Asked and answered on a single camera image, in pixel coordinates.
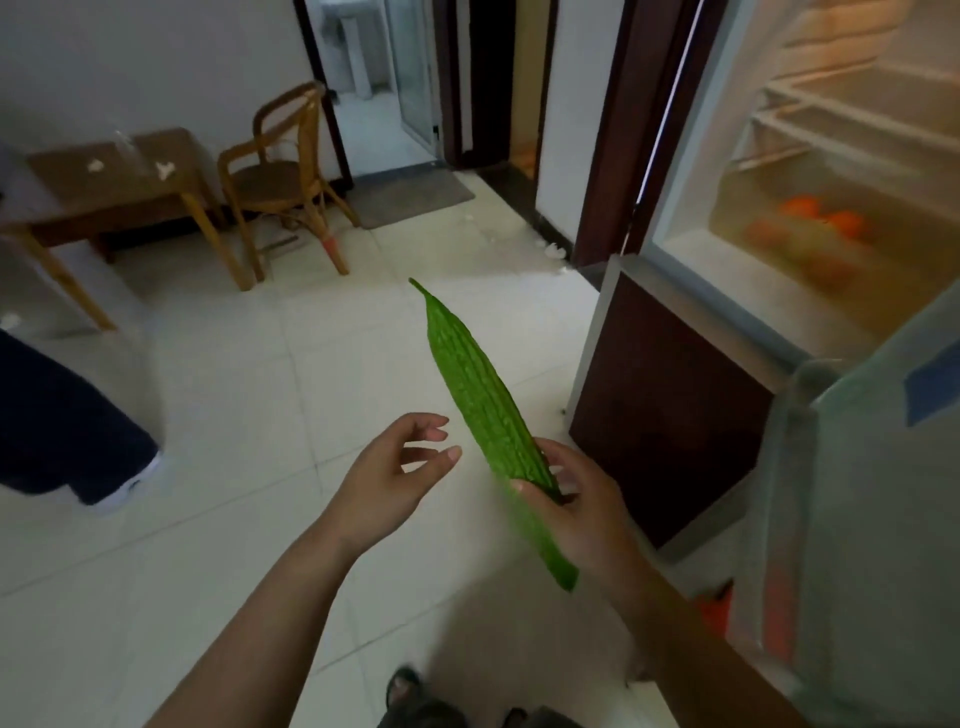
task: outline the pedestal sink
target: pedestal sink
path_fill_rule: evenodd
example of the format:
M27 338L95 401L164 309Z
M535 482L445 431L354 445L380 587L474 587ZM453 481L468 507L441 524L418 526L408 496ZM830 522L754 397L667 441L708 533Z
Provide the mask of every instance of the pedestal sink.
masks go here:
M365 12L379 12L376 0L320 0L324 13L340 19L347 38L347 55L350 58L350 72L353 74L353 87L361 99L373 97L367 62L363 58L360 45L360 27L357 17Z

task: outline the floor mat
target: floor mat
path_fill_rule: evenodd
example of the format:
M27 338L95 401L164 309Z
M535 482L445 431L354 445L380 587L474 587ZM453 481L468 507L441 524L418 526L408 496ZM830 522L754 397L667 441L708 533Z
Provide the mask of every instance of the floor mat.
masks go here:
M430 164L360 177L347 200L363 227L373 230L473 197L453 172Z

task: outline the bathroom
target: bathroom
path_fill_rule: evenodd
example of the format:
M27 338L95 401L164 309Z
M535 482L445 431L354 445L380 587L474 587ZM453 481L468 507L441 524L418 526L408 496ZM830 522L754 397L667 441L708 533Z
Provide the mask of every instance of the bathroom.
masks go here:
M307 0L354 177L437 158L430 3Z

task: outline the chair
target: chair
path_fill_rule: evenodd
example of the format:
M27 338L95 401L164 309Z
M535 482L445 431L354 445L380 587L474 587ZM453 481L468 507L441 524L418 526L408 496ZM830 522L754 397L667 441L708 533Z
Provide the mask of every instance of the chair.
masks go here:
M333 261L337 273L345 276L349 268L340 255L336 238L330 234L324 217L324 195L347 216L355 228L360 227L360 218L353 208L341 198L320 173L317 162L318 130L320 128L320 100L326 93L322 84L310 82L278 96L260 109L253 117L253 139L224 151L217 159L217 170L224 194L240 226L247 260L257 280L264 280L259 251L253 244L251 229L244 220L244 211L261 215L277 215L288 227L288 221L306 226L323 244L326 254ZM302 99L302 104L283 121L263 131L263 122L271 113ZM297 127L298 160L271 160L267 147ZM259 162L231 173L229 167L237 159L256 154ZM314 202L319 198L320 207Z

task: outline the ridged green skin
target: ridged green skin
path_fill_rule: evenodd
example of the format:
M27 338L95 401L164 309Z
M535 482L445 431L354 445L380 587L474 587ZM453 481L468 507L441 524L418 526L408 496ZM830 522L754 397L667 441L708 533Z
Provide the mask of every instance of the ridged green skin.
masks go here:
M467 327L423 286L413 279L410 282L426 298L426 335L437 368L493 474L510 494L518 527L536 547L557 583L572 591L579 575L577 568L564 558L546 526L508 484L511 478L523 478L559 500L557 479L523 422L514 398Z

